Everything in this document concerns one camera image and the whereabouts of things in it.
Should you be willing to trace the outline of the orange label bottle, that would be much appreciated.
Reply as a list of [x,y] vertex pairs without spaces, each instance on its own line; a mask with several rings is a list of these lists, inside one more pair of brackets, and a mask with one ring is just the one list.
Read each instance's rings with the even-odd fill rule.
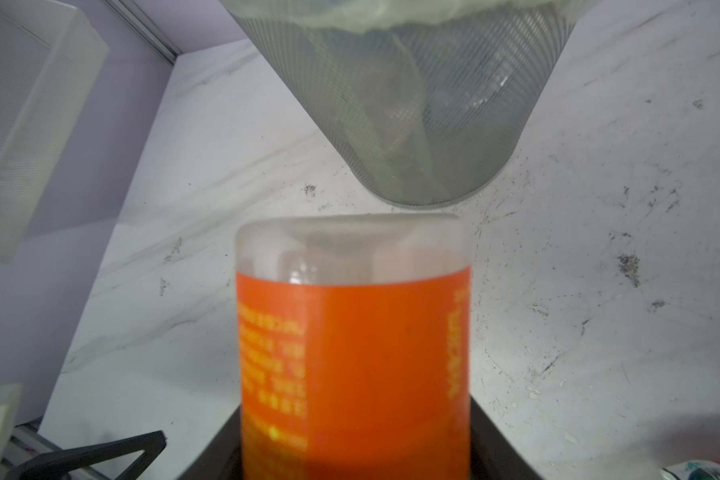
[[469,476],[458,216],[260,220],[235,257],[245,478]]

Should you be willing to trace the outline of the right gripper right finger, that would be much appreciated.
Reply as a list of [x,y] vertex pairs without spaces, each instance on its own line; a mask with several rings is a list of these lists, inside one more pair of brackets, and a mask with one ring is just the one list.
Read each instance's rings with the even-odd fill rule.
[[470,398],[470,479],[541,480],[474,397]]

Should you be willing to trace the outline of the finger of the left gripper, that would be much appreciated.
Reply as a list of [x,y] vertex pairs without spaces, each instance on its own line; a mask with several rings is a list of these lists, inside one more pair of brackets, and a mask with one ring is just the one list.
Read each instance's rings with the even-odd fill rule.
[[166,445],[164,433],[154,431],[118,441],[41,453],[12,467],[5,478],[63,479],[75,470],[140,452],[140,456],[117,476],[117,479],[138,479]]

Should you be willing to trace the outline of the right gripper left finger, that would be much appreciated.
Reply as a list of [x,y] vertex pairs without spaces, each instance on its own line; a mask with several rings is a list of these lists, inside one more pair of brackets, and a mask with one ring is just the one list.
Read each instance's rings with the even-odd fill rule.
[[241,408],[238,407],[179,480],[242,480]]

